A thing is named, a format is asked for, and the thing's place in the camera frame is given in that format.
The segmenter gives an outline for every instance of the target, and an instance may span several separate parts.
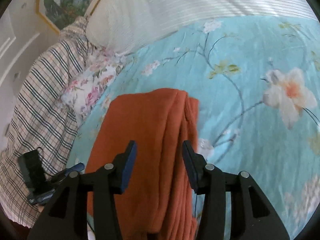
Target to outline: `white wall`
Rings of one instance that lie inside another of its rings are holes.
[[[0,20],[0,151],[6,147],[4,133],[33,61],[57,40],[57,33],[36,14],[36,0],[12,0]]]

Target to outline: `folded orange cloth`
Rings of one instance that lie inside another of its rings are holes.
[[[94,143],[86,173],[94,172],[124,152],[130,140],[137,157],[129,186],[115,195],[124,240],[192,240],[191,188],[182,159],[182,142],[197,146],[198,100],[185,91],[158,89],[117,97],[110,105]],[[88,212],[93,214],[93,196]]]

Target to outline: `pink floral pillow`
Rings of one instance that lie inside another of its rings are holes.
[[[89,56],[89,67],[70,82],[60,101],[74,110],[78,126],[82,125],[106,87],[121,72],[125,61],[124,56],[105,48],[97,49]]]

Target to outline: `screw head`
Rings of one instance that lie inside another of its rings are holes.
[[[78,172],[77,171],[72,171],[72,172],[69,173],[69,176],[71,178],[75,178],[76,176],[78,176]]]
[[[240,175],[244,178],[248,178],[249,177],[249,173],[247,171],[241,171]]]
[[[214,165],[213,164],[207,164],[206,166],[205,166],[205,168],[208,170],[208,171],[213,171],[214,170]]]
[[[107,163],[106,165],[104,165],[104,168],[106,169],[106,170],[112,170],[113,169],[113,164],[112,163]]]

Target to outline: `striped white fabric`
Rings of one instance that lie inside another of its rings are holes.
[[[7,216],[23,226],[32,227],[39,212],[27,202],[29,192],[18,157],[41,147],[47,173],[65,168],[78,127],[73,110],[62,110],[56,100],[93,52],[85,36],[86,25],[80,18],[63,29],[59,42],[33,63],[14,108],[8,146],[0,153],[0,203]]]
[[[316,20],[306,0],[101,0],[86,33],[96,45],[129,53],[201,19],[244,15]]]

